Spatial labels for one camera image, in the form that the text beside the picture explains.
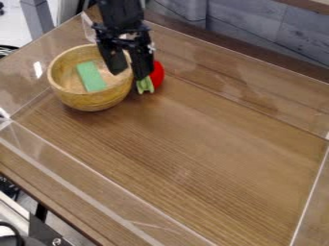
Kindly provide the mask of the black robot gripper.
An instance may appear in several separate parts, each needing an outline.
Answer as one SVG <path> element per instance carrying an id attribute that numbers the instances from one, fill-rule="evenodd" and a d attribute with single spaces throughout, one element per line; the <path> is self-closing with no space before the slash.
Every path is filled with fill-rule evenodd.
<path id="1" fill-rule="evenodd" d="M 119 29 L 103 23 L 91 25 L 96 35 L 96 45 L 106 66 L 114 75 L 127 68 L 127 60 L 122 50 L 128 50 L 135 79 L 143 80 L 154 70 L 154 42 L 150 38 L 150 27 L 138 22 L 131 27 Z"/>

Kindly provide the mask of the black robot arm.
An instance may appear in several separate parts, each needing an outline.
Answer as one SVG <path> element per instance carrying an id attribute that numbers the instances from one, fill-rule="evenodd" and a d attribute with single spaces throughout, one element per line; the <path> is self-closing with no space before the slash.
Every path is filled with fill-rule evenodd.
<path id="1" fill-rule="evenodd" d="M 95 0 L 102 23 L 91 25 L 96 45 L 110 72 L 118 75 L 128 66 L 143 80 L 154 70 L 150 27 L 144 24 L 140 0 Z"/>

